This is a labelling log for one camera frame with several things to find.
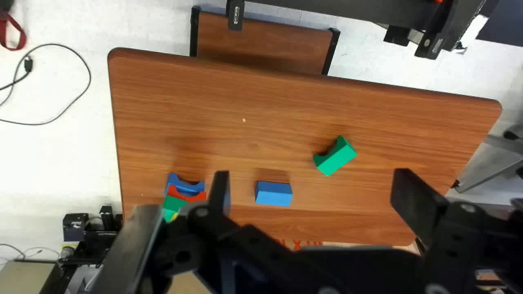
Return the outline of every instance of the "power cord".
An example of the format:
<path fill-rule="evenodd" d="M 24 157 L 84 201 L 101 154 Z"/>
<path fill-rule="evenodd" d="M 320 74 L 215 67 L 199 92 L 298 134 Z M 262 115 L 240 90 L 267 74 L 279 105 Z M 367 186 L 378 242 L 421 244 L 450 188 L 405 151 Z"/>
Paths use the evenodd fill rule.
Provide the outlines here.
<path fill-rule="evenodd" d="M 22 69 L 25 71 L 25 74 L 24 74 L 21 79 L 17 79 L 17 80 L 14 80 L 14 82 L 1 87 L 0 92 L 14 87 L 16 84 L 22 82 L 22 80 L 32 72 L 32 59 L 30 59 L 30 56 L 27 56 L 27 57 L 22 61 Z"/>
<path fill-rule="evenodd" d="M 47 247 L 30 247 L 30 249 L 24 250 L 22 253 L 25 255 L 25 258 L 32 258 L 32 257 L 40 255 L 43 252 L 50 252 L 55 255 L 55 258 L 60 258 L 60 253 L 56 250 L 47 249 Z"/>
<path fill-rule="evenodd" d="M 84 71 L 86 71 L 86 85 L 84 85 L 84 88 L 73 100 L 70 100 L 70 103 L 58 115 L 55 115 L 53 118 L 50 118 L 47 121 L 30 123 L 30 121 L 11 121 L 11 120 L 0 118 L 0 123 L 16 124 L 16 126 L 45 126 L 45 124 L 50 124 L 50 123 L 56 121 L 58 118 L 61 118 L 86 93 L 86 90 L 91 87 L 91 80 L 92 80 L 91 69 L 88 67 L 84 59 L 74 49 L 71 49 L 68 46 L 63 46 L 63 44 L 58 44 L 58 43 L 45 43 L 45 44 L 38 44 L 38 46 L 32 48 L 30 51 L 27 51 L 17 61 L 16 69 L 14 69 L 14 75 L 12 75 L 12 82 L 9 85 L 4 85 L 4 87 L 0 88 L 0 92 L 9 88 L 7 95 L 0 103 L 0 108 L 11 98 L 14 85 L 19 84 L 21 80 L 24 80 L 32 72 L 34 62 L 30 59 L 30 54 L 38 51 L 38 49 L 42 49 L 42 48 L 61 48 L 61 49 L 74 54 L 79 59 L 79 62 L 84 66 Z M 19 72 L 21 66 L 24 66 L 25 74 L 17 79 L 17 72 Z"/>
<path fill-rule="evenodd" d="M 14 250 L 14 252 L 21 257 L 21 260 L 25 258 L 25 253 L 22 253 L 17 247 L 12 247 L 12 245 L 9 245 L 9 244 L 0 244 L 0 247 L 7 247 L 7 249 Z"/>

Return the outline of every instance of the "black bracket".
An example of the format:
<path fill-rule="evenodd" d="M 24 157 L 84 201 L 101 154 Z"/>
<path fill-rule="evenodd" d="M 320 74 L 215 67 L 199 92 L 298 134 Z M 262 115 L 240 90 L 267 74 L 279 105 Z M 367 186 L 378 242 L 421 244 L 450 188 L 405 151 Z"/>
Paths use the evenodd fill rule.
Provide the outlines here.
<path fill-rule="evenodd" d="M 117 232 L 120 229 L 120 214 L 112 214 L 110 206 L 101 206 L 99 218 L 102 222 L 102 231 L 114 231 Z"/>
<path fill-rule="evenodd" d="M 244 0 L 226 0 L 226 23 L 228 30 L 241 31 L 243 28 L 243 12 L 244 12 Z"/>
<path fill-rule="evenodd" d="M 434 22 L 423 35 L 414 56 L 436 59 L 441 49 L 452 51 L 481 5 L 481 0 L 444 0 Z"/>
<path fill-rule="evenodd" d="M 164 293 L 173 275 L 190 270 L 210 293 L 226 294 L 472 294 L 477 270 L 493 271 L 511 293 L 523 289 L 521 211 L 496 219 L 477 204 L 449 203 L 409 170 L 395 170 L 390 201 L 426 250 L 421 257 L 392 249 L 295 253 L 228 219 L 228 193 L 228 173 L 217 172 L 208 204 L 187 218 L 164 224 L 159 208 L 135 209 L 92 293 Z"/>
<path fill-rule="evenodd" d="M 409 28 L 388 26 L 383 41 L 398 46 L 408 46 L 408 33 Z"/>

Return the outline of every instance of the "black mount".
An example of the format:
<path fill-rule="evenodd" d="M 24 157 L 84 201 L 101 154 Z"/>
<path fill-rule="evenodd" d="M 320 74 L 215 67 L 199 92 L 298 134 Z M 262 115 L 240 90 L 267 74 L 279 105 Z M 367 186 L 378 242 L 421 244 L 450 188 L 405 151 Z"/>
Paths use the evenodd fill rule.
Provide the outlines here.
<path fill-rule="evenodd" d="M 228 172 L 217 172 L 208 204 L 187 218 L 163 224 L 158 208 L 135 209 L 92 293 L 164 293 L 184 271 L 226 294 L 465 294 L 481 293 L 478 270 L 491 270 L 503 289 L 523 289 L 521 211 L 494 219 L 475 204 L 449 203 L 409 170 L 395 170 L 392 206 L 416 234 L 421 255 L 382 247 L 290 252 L 230 221 L 228 198 Z"/>
<path fill-rule="evenodd" d="M 408 33 L 421 35 L 416 57 L 436 59 L 452 51 L 485 0 L 248 0 L 272 7 L 334 15 L 387 25 L 383 41 L 405 46 Z M 228 30 L 241 31 L 244 0 L 226 0 Z"/>

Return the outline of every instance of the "small blue block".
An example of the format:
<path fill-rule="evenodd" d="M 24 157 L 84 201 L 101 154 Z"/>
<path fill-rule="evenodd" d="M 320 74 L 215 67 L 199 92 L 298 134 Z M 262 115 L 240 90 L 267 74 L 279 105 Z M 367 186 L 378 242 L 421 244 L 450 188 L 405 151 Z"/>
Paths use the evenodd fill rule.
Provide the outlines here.
<path fill-rule="evenodd" d="M 292 190 L 287 183 L 256 183 L 256 203 L 261 206 L 290 206 Z"/>
<path fill-rule="evenodd" d="M 194 185 L 190 183 L 184 183 L 179 180 L 179 177 L 176 173 L 168 173 L 168 178 L 166 178 L 166 186 L 164 186 L 164 193 L 163 195 L 168 195 L 168 186 L 176 186 L 176 190 L 186 196 L 195 196 L 199 195 L 200 191 L 205 190 L 205 183 L 204 182 L 197 182 Z"/>

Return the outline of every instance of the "toy block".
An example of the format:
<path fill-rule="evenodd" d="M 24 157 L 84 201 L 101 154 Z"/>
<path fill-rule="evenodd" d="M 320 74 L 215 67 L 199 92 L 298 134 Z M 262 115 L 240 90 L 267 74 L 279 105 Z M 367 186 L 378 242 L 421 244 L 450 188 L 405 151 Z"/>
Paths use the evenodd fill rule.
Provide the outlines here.
<path fill-rule="evenodd" d="M 181 193 L 176 190 L 176 186 L 169 186 L 169 188 L 166 190 L 166 196 L 181 200 L 181 201 L 184 201 L 184 203 L 204 203 L 205 198 L 207 198 L 207 196 L 205 196 L 205 191 L 200 191 L 200 193 L 197 193 L 197 195 L 194 195 L 194 196 L 181 195 Z"/>
<path fill-rule="evenodd" d="M 292 190 L 287 183 L 256 183 L 256 203 L 261 206 L 290 206 Z"/>
<path fill-rule="evenodd" d="M 184 206 L 186 206 L 184 201 L 171 198 L 171 196 L 164 196 L 163 204 L 161 204 L 164 222 L 169 222 L 173 219 L 173 216 L 177 214 Z"/>
<path fill-rule="evenodd" d="M 161 209 L 161 214 L 164 222 L 171 222 L 177 216 L 177 213 L 171 209 Z"/>
<path fill-rule="evenodd" d="M 331 177 L 352 159 L 356 159 L 354 147 L 344 137 L 339 136 L 325 155 L 313 155 L 313 164 L 320 173 L 323 173 L 325 177 Z"/>
<path fill-rule="evenodd" d="M 200 191 L 205 190 L 205 183 L 204 182 L 197 182 L 197 183 L 190 185 L 190 183 L 181 182 L 176 173 L 168 173 L 166 190 L 169 186 L 176 186 L 176 190 L 179 193 L 189 195 L 189 196 L 199 195 Z"/>

